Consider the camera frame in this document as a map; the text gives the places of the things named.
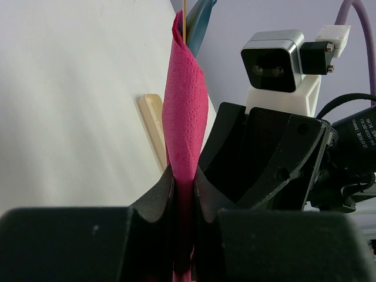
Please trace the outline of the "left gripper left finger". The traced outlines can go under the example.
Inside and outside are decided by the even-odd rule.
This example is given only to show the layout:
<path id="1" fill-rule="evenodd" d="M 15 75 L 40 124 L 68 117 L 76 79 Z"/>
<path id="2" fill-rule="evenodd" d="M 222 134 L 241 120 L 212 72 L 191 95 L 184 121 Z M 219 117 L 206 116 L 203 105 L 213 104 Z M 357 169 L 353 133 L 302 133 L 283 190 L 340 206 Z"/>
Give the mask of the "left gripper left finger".
<path id="1" fill-rule="evenodd" d="M 128 207 L 28 207 L 1 217 L 2 281 L 171 281 L 174 177 Z"/>

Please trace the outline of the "gold metal knife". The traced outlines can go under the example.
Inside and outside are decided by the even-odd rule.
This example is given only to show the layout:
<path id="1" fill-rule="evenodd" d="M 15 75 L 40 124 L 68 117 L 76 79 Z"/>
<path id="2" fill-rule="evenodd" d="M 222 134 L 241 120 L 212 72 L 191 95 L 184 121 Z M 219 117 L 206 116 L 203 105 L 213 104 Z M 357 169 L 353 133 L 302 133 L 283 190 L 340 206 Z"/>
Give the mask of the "gold metal knife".
<path id="1" fill-rule="evenodd" d="M 186 12 L 186 0 L 182 0 L 182 39 L 184 44 L 186 44 Z"/>

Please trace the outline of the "pink paper napkin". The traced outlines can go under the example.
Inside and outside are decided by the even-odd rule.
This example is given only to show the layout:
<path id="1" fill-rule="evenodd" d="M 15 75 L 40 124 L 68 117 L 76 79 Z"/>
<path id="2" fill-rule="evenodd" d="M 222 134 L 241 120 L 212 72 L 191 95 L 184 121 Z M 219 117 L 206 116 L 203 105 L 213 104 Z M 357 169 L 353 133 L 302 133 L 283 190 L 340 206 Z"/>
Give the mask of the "pink paper napkin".
<path id="1" fill-rule="evenodd" d="M 167 162 L 176 183 L 176 234 L 173 281 L 191 280 L 193 251 L 193 179 L 196 175 L 209 113 L 204 73 L 183 42 L 179 11 L 172 26 L 172 47 L 167 72 L 162 123 Z"/>

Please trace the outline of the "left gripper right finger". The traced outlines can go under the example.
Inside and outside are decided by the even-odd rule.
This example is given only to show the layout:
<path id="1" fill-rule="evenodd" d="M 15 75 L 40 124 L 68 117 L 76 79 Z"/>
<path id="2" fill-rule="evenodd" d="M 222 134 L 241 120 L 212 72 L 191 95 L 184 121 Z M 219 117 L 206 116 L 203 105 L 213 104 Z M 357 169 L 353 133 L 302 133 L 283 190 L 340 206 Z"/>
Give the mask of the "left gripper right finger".
<path id="1" fill-rule="evenodd" d="M 240 209 L 193 182 L 197 281 L 370 281 L 371 253 L 344 214 Z"/>

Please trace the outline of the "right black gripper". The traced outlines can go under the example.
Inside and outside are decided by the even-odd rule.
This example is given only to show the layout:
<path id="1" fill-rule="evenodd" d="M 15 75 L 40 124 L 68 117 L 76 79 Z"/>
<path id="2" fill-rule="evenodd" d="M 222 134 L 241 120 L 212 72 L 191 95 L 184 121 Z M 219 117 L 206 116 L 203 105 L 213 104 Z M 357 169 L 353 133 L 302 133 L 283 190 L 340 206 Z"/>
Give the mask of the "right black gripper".
<path id="1" fill-rule="evenodd" d="M 242 208 L 351 213 L 375 183 L 375 109 L 329 123 L 224 102 L 199 167 Z"/>

